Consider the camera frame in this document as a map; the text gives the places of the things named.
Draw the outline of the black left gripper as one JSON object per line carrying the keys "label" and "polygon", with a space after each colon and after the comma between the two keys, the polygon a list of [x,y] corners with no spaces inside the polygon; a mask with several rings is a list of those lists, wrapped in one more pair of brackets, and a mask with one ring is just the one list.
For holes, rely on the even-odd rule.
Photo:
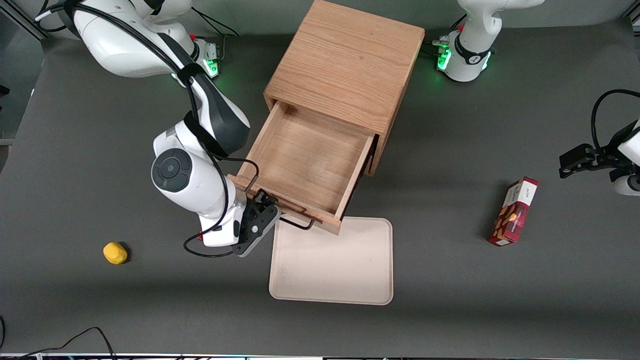
{"label": "black left gripper", "polygon": [[601,158],[592,145],[580,144],[559,157],[558,175],[566,179],[572,174],[612,169],[612,183],[629,176],[639,177],[639,124],[634,120],[618,130],[609,143],[601,149]]}

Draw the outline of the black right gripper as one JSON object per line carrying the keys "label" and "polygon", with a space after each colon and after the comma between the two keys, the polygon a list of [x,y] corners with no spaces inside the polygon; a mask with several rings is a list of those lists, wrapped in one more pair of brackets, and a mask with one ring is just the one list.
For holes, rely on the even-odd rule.
{"label": "black right gripper", "polygon": [[281,217],[281,210],[277,207],[279,199],[264,189],[260,188],[250,200],[252,203],[247,205],[247,194],[236,191],[234,201],[230,202],[221,220],[220,211],[208,216],[200,214],[202,231],[218,224],[201,235],[204,246],[222,248],[234,245],[233,255],[247,257]]}

